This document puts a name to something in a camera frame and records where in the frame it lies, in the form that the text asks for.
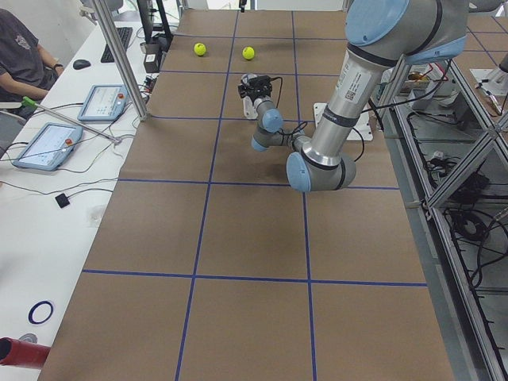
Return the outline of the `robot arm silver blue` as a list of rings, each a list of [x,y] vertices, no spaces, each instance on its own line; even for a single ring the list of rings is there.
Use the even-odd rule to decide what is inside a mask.
[[[465,46],[467,19],[466,1],[355,1],[346,17],[348,44],[340,77],[313,136],[300,128],[283,128],[271,100],[270,77],[242,76],[238,92],[244,113],[257,120],[252,147],[292,147],[286,173],[297,191],[348,186],[356,176],[356,164],[341,149],[385,70],[400,57],[408,64],[428,64],[458,56]]]

